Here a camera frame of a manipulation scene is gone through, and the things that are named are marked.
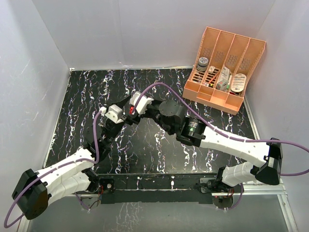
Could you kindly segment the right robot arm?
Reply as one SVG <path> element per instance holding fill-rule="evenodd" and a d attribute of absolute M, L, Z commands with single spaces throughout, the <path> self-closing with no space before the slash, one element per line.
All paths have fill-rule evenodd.
<path fill-rule="evenodd" d="M 201 187 L 213 192 L 225 192 L 234 186 L 260 181 L 278 185 L 281 175 L 281 145 L 279 143 L 245 143 L 242 137 L 232 140 L 220 135 L 200 119 L 186 115 L 185 107 L 175 101 L 147 100 L 140 102 L 137 111 L 142 117 L 151 118 L 169 135 L 176 135 L 184 145 L 218 150 L 245 160 L 233 167 L 221 167 L 214 179 L 202 183 Z"/>

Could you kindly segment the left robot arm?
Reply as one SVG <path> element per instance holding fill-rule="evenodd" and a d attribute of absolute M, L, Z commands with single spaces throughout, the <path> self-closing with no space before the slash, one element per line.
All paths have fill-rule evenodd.
<path fill-rule="evenodd" d="M 152 99 L 139 92 L 120 102 L 100 108 L 85 143 L 73 155 L 47 168 L 24 171 L 12 193 L 13 206 L 18 206 L 28 220 L 41 215 L 51 203 L 72 193 L 87 190 L 94 193 L 100 181 L 91 176 L 91 168 L 102 162 L 111 144 L 125 124 L 145 112 Z"/>

